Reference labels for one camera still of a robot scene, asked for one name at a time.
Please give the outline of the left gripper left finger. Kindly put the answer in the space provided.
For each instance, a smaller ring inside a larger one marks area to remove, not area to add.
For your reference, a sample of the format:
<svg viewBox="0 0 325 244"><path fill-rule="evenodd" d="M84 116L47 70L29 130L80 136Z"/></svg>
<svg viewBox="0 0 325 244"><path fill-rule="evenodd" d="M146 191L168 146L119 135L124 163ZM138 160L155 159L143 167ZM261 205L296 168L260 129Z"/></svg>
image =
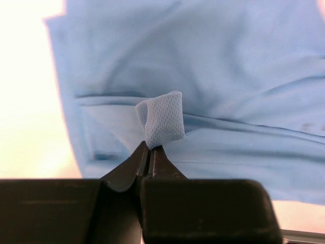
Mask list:
<svg viewBox="0 0 325 244"><path fill-rule="evenodd" d="M100 178L108 188L115 192L126 192L138 177L144 175L149 149L142 141L134 152L120 165Z"/></svg>

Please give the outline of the light blue shorts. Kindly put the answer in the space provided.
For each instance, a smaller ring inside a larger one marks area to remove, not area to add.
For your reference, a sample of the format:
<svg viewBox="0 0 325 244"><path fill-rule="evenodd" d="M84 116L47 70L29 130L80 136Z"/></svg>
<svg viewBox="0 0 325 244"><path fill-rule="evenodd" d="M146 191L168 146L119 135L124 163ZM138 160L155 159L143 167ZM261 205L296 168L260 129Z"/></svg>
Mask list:
<svg viewBox="0 0 325 244"><path fill-rule="evenodd" d="M324 204L316 1L67 1L46 24L83 177L147 141L188 178Z"/></svg>

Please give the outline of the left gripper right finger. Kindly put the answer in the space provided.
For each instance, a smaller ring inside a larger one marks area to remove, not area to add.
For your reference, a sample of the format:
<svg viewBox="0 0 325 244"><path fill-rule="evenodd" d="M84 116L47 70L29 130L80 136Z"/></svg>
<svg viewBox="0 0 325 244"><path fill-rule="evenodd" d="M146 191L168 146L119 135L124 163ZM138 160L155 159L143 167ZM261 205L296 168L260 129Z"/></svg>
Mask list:
<svg viewBox="0 0 325 244"><path fill-rule="evenodd" d="M150 151L148 177L154 179L187 179L168 159L162 146Z"/></svg>

